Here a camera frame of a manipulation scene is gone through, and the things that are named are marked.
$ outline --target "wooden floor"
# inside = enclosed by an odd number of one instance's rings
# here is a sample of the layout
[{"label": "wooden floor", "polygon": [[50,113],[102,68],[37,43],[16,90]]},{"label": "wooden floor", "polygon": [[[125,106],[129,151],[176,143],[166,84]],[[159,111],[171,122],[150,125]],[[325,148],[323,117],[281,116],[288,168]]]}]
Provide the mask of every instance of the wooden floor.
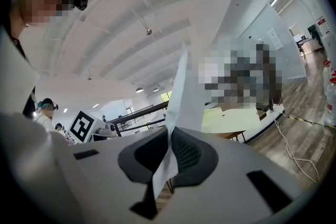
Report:
[{"label": "wooden floor", "polygon": [[[320,52],[308,54],[304,59],[307,77],[295,79],[283,86],[282,97],[286,115],[312,121],[321,120],[326,103],[322,77],[322,62],[324,60],[325,58]],[[281,117],[278,122],[294,156],[311,160],[319,172],[320,180],[323,180],[336,151],[336,131],[286,117]],[[303,188],[309,188],[314,184],[288,157],[286,144],[275,125],[249,145],[293,174]],[[309,176],[317,179],[316,173],[309,163],[299,162],[299,164]],[[163,208],[171,196],[167,185],[165,185],[156,200],[158,211]]]}]

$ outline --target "ceiling light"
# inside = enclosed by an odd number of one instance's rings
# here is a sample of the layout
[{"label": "ceiling light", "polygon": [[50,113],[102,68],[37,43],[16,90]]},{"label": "ceiling light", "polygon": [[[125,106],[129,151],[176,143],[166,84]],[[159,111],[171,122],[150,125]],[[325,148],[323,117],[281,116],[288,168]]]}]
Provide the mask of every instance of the ceiling light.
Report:
[{"label": "ceiling light", "polygon": [[138,93],[138,92],[142,92],[142,91],[143,91],[143,89],[142,89],[142,88],[140,88],[140,87],[139,87],[139,88],[137,88],[137,89],[135,90],[135,92],[136,92],[136,93]]},{"label": "ceiling light", "polygon": [[278,1],[278,0],[273,0],[271,6],[273,7],[273,5],[275,4],[275,2]]}]

